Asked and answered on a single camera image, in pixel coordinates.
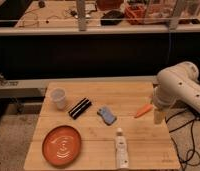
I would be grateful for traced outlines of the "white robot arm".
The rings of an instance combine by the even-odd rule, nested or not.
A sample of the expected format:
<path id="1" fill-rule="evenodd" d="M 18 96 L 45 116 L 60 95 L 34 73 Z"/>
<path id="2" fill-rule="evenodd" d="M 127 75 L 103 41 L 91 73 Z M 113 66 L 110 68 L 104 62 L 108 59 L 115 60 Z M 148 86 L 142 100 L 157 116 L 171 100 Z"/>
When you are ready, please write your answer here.
<path id="1" fill-rule="evenodd" d="M 162 69 L 157 74 L 157 86 L 152 93 L 152 102 L 156 107 L 154 111 L 155 124 L 163 121 L 166 110 L 177 100 L 186 103 L 200 115 L 198 77 L 198 67 L 189 61 Z"/>

